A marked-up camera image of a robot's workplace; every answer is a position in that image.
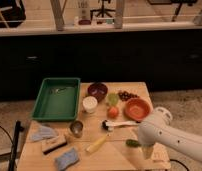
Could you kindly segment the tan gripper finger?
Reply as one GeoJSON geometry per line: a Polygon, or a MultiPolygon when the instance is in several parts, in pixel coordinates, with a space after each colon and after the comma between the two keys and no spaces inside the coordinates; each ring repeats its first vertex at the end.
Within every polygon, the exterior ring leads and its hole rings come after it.
{"type": "Polygon", "coordinates": [[[153,146],[143,146],[142,152],[145,159],[150,159],[153,153],[153,146]]]}

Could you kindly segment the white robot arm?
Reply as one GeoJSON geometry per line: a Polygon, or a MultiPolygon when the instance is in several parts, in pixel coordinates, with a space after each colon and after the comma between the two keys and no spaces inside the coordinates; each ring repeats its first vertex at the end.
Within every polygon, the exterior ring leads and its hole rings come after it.
{"type": "Polygon", "coordinates": [[[154,108],[137,128],[140,144],[149,147],[160,143],[202,163],[202,136],[171,127],[172,119],[166,108],[154,108]]]}

